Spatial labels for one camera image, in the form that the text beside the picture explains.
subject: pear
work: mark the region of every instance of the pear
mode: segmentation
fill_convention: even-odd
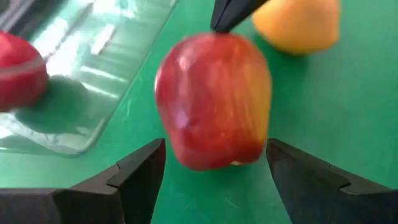
[[[294,55],[333,46],[339,39],[340,0],[269,0],[252,16],[275,48]]]

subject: transparent plastic bin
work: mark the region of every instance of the transparent plastic bin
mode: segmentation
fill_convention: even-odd
[[[175,2],[66,1],[30,40],[47,61],[48,90],[36,105],[0,114],[1,151],[76,155],[89,149]]]

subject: red fruit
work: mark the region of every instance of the red fruit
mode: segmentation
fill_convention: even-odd
[[[193,170],[258,160],[267,137],[271,77],[250,41],[200,34],[160,66],[155,100],[177,159]]]
[[[0,31],[0,112],[35,103],[47,79],[39,52],[27,41]]]

